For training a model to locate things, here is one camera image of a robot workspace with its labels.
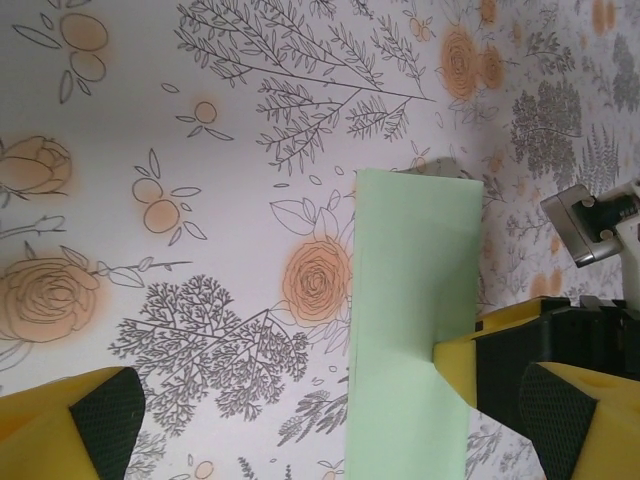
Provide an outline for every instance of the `wallpaper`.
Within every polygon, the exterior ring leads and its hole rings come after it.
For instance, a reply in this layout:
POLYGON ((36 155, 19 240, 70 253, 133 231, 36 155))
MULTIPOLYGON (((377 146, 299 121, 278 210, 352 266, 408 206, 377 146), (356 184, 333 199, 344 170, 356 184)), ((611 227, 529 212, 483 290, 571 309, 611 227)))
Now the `wallpaper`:
MULTIPOLYGON (((0 12, 2 393, 135 366, 129 480, 343 477, 360 168, 484 182, 479 313, 621 295, 539 204, 639 173, 633 0, 0 12)), ((466 476, 543 473, 477 413, 466 476)))

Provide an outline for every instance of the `green paper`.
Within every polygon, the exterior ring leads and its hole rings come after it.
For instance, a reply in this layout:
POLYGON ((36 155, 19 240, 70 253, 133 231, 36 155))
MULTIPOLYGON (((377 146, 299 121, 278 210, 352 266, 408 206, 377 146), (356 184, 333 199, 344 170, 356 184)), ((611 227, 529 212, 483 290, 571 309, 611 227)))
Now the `green paper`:
POLYGON ((474 331, 482 191, 358 172, 348 480, 464 479, 470 407, 432 350, 474 331))

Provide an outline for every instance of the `yellow plastic part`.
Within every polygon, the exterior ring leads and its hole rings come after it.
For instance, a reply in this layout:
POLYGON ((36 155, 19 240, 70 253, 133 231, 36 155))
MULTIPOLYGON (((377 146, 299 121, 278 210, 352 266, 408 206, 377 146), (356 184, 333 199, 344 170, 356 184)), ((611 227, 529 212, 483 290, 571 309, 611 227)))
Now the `yellow plastic part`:
POLYGON ((598 400, 572 480, 640 478, 640 382, 559 363, 540 365, 598 400))
POLYGON ((0 477, 97 480, 68 407, 120 370, 96 370, 0 397, 0 477))
POLYGON ((433 363, 444 379, 473 408, 477 408, 475 339, 489 333, 524 325, 540 316, 542 298, 505 307, 478 319, 480 332, 440 342, 433 348, 433 363))

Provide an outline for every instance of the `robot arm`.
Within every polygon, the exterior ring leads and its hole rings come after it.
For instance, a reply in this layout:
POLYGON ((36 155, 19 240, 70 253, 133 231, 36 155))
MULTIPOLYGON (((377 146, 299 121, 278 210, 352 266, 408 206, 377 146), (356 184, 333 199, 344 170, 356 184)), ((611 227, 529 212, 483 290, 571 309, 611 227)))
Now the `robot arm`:
POLYGON ((578 267, 620 254, 624 299, 640 310, 640 178, 598 198, 575 185, 541 206, 578 267))

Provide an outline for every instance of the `floral wallpaper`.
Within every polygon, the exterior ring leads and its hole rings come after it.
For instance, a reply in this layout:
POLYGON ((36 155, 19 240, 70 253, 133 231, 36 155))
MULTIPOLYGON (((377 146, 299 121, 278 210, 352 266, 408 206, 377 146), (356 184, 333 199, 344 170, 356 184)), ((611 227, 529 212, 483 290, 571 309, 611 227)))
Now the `floral wallpaper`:
MULTIPOLYGON (((479 313, 621 295, 540 201, 640 173, 633 0, 0 12, 0 386, 135 366, 130 480, 344 476, 358 169, 484 182, 479 313)), ((480 413, 466 467, 543 478, 480 413)))

